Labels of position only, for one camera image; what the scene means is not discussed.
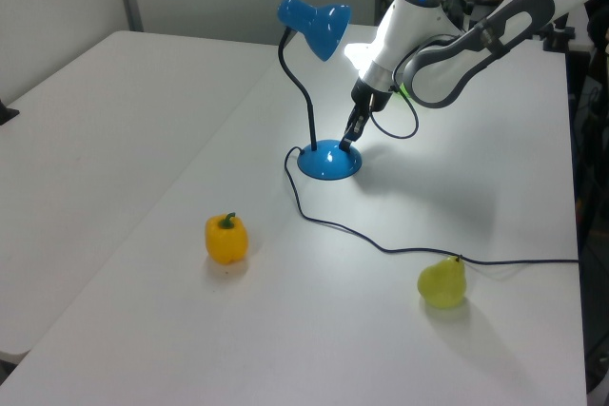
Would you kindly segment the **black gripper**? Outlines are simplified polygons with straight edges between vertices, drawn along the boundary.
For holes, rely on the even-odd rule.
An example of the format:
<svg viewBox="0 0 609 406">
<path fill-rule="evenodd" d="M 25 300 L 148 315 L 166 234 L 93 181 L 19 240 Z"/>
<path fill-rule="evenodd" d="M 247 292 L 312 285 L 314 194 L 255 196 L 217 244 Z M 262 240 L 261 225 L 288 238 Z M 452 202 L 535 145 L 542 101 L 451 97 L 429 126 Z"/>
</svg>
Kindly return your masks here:
<svg viewBox="0 0 609 406">
<path fill-rule="evenodd" d="M 354 141 L 361 138 L 367 123 L 366 114 L 384 110 L 391 95 L 391 91 L 377 90 L 361 78 L 357 79 L 351 90 L 351 99 L 354 107 L 349 115 L 344 135 L 340 141 L 340 149 L 349 149 Z"/>
</svg>

